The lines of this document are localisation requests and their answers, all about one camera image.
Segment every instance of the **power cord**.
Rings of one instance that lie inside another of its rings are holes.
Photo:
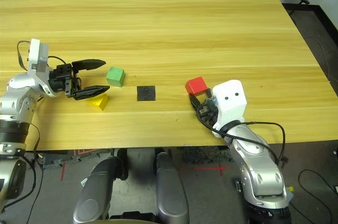
[[[19,51],[19,44],[21,44],[21,43],[29,43],[30,44],[31,42],[26,41],[26,40],[21,40],[21,41],[18,41],[18,43],[16,44],[17,58],[19,60],[19,65],[23,70],[27,71],[27,68],[25,67],[25,65],[23,63],[23,60],[22,60],[22,57],[21,57],[21,54],[20,54],[20,51]]]
[[[320,41],[317,38],[315,38],[313,36],[310,36],[310,35],[309,36],[304,36],[303,38],[304,39],[311,38],[314,41],[316,41],[317,44],[319,44],[319,46],[321,48],[321,51],[322,51],[322,54],[323,54],[323,57],[325,59],[326,67],[327,67],[327,72],[325,72],[324,70],[323,70],[323,72],[326,75],[328,81],[330,81],[330,78],[332,78],[334,81],[338,82],[338,79],[336,79],[332,75],[330,75],[330,65],[328,63],[328,60],[327,60],[327,57],[326,57],[326,53],[324,51],[324,47],[322,46],[322,44],[320,43]]]
[[[31,125],[33,125],[33,126],[37,129],[37,132],[38,132],[38,134],[39,134],[39,137],[38,137],[38,139],[37,139],[37,141],[36,141],[36,143],[35,143],[35,146],[34,146],[33,155],[34,155],[34,160],[35,160],[35,162],[38,164],[39,168],[41,169],[41,181],[40,181],[39,189],[38,189],[38,191],[37,191],[37,194],[36,194],[36,196],[35,196],[35,199],[34,199],[34,201],[33,201],[32,206],[31,206],[30,214],[28,215],[26,224],[28,224],[28,222],[30,221],[30,218],[31,218],[31,215],[32,215],[32,211],[33,211],[35,202],[37,201],[37,198],[38,198],[39,195],[40,195],[41,186],[42,186],[42,181],[43,181],[43,166],[42,166],[42,164],[40,164],[40,162],[37,160],[37,154],[36,154],[37,146],[39,145],[39,142],[40,142],[40,136],[41,136],[41,135],[40,135],[40,130],[39,130],[39,128],[38,128],[36,125],[34,125],[34,124],[31,124]]]
[[[36,150],[37,150],[37,147],[38,147],[39,142],[40,142],[40,130],[39,130],[39,128],[38,128],[36,125],[34,125],[34,124],[32,124],[32,123],[31,123],[31,125],[34,126],[34,127],[36,128],[37,133],[38,133],[38,135],[39,135],[38,138],[37,138],[37,141],[36,141],[36,143],[35,143],[35,145],[34,145],[33,155],[34,155],[34,162],[37,163],[38,166],[39,166],[39,168],[41,169],[41,182],[40,182],[40,185],[39,185],[39,189],[38,189],[38,191],[37,191],[37,194],[36,194],[36,196],[35,196],[34,202],[33,202],[32,206],[31,206],[30,214],[29,214],[29,216],[28,216],[28,219],[27,219],[26,224],[28,224],[28,222],[29,222],[29,220],[30,220],[30,217],[31,217],[31,214],[32,214],[32,211],[33,211],[33,207],[34,207],[35,202],[36,202],[36,200],[37,200],[37,198],[38,198],[38,196],[39,196],[39,194],[40,194],[41,186],[42,186],[42,181],[43,181],[43,166],[42,166],[42,164],[40,164],[39,161],[37,160],[37,154],[36,154]],[[34,189],[35,189],[35,187],[36,187],[36,171],[35,171],[34,164],[33,164],[32,162],[30,162],[25,156],[22,156],[22,159],[25,160],[25,162],[27,162],[28,165],[29,165],[29,166],[31,167],[31,169],[33,170],[34,181],[33,181],[32,188],[31,188],[31,190],[29,191],[29,193],[27,193],[25,196],[23,196],[23,197],[21,197],[21,198],[15,200],[15,201],[13,201],[13,202],[11,202],[11,203],[9,203],[9,204],[6,204],[6,205],[4,206],[4,209],[7,208],[7,207],[12,206],[12,205],[14,205],[14,204],[16,204],[16,203],[18,203],[18,202],[20,202],[21,200],[23,200],[23,199],[25,199],[25,198],[27,198],[29,195],[31,195],[31,194],[33,193],[33,191],[34,191]]]
[[[329,183],[319,174],[317,173],[316,171],[313,171],[313,170],[309,170],[309,169],[303,169],[299,175],[298,175],[298,184],[299,186],[305,191],[307,192],[310,196],[314,197],[316,200],[318,200],[328,211],[329,213],[329,216],[330,216],[330,221],[329,221],[329,224],[332,224],[332,212],[331,210],[328,208],[328,206],[322,201],[320,200],[318,197],[316,197],[314,194],[312,194],[311,192],[309,192],[307,189],[304,188],[304,186],[302,185],[301,183],[301,175],[304,173],[304,172],[311,172],[311,173],[314,173],[316,175],[318,175],[327,185],[327,187],[330,188],[330,190],[338,197],[338,194],[335,192],[334,189],[331,188],[331,186],[329,185]],[[300,213],[306,220],[308,220],[310,223],[312,224],[316,224],[315,222],[313,222],[312,220],[310,220],[304,213],[302,213],[300,210],[298,210],[291,202],[290,202],[290,205],[298,212]]]
[[[57,56],[48,56],[48,58],[54,58],[60,60],[62,63],[67,64],[63,59],[57,57]]]
[[[222,137],[235,138],[235,139],[239,139],[241,141],[254,143],[254,144],[257,144],[257,145],[260,145],[260,146],[266,148],[269,151],[269,153],[273,156],[274,162],[277,165],[281,161],[285,161],[285,162],[287,161],[287,158],[285,158],[283,156],[284,149],[285,149],[285,131],[284,131],[283,127],[280,124],[278,124],[278,123],[272,123],[272,122],[247,122],[247,123],[243,123],[243,124],[248,124],[248,125],[249,124],[273,124],[273,125],[277,125],[281,129],[281,131],[283,133],[283,145],[282,145],[282,148],[281,148],[281,151],[280,151],[280,155],[279,155],[279,157],[277,157],[277,155],[275,154],[275,152],[269,146],[267,146],[267,145],[265,145],[263,143],[260,143],[260,142],[257,142],[257,141],[253,141],[253,140],[248,139],[248,138],[243,138],[243,137],[239,137],[239,136],[230,135],[230,134],[221,132],[219,130],[216,130],[211,125],[208,125],[205,121],[203,121],[203,119],[202,119],[202,117],[200,115],[200,110],[202,109],[202,107],[204,105],[205,105],[205,102],[196,108],[196,115],[197,115],[198,120],[201,122],[201,124],[204,125],[206,128],[208,128],[209,130],[211,130],[211,131],[213,131],[215,133],[218,133]]]

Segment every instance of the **yellow block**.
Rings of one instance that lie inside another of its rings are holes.
[[[90,104],[100,108],[103,111],[107,102],[108,102],[108,99],[109,98],[106,94],[102,94],[102,95],[95,96],[95,97],[87,99],[87,102],[89,102]]]
[[[293,192],[295,190],[295,188],[293,186],[290,186],[287,188],[290,192]]]

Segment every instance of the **wooden block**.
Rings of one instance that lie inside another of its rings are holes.
[[[100,110],[103,111],[108,102],[108,99],[109,98],[106,94],[102,94],[102,95],[87,99],[87,102],[98,107]]]
[[[106,79],[110,85],[122,87],[125,80],[125,72],[118,67],[111,67],[107,73]]]
[[[189,94],[197,95],[207,91],[208,87],[206,86],[202,77],[197,77],[195,79],[189,80],[185,84],[185,89]]]

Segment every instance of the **wooden table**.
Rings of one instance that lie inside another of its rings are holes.
[[[246,120],[281,123],[287,142],[338,138],[337,96],[278,0],[0,0],[0,34],[0,94],[22,72],[19,40],[38,38],[67,62],[105,60],[80,73],[85,86],[125,69],[103,112],[66,97],[41,102],[33,122],[42,150],[222,145],[189,103],[184,85],[198,76],[209,87],[241,80]],[[137,102],[136,86],[146,85],[156,101]],[[278,128],[253,128],[281,141]],[[27,149],[35,140],[31,127]]]

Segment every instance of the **silver robot arm segment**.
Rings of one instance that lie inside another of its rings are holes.
[[[227,133],[268,145],[244,124],[229,129]],[[283,176],[265,147],[233,139],[230,152],[239,165],[243,195],[247,202],[267,209],[288,206]]]
[[[196,98],[190,96],[190,99],[199,119],[215,130],[212,132],[215,137],[224,136],[217,132],[229,135],[224,140],[240,169],[239,186],[249,221],[264,224],[291,223],[287,191],[275,158],[268,150],[266,141],[243,124],[247,101],[242,83],[239,80],[229,80],[215,86],[202,105]]]
[[[0,212],[7,200],[17,198],[22,192],[26,162],[20,157],[26,150],[25,140],[39,99],[56,97],[64,91],[66,96],[80,100],[109,89],[109,86],[81,89],[77,77],[80,70],[104,65],[102,60],[80,60],[56,69],[49,67],[47,61],[48,45],[32,39],[27,73],[13,77],[7,84],[7,92],[0,97]]]

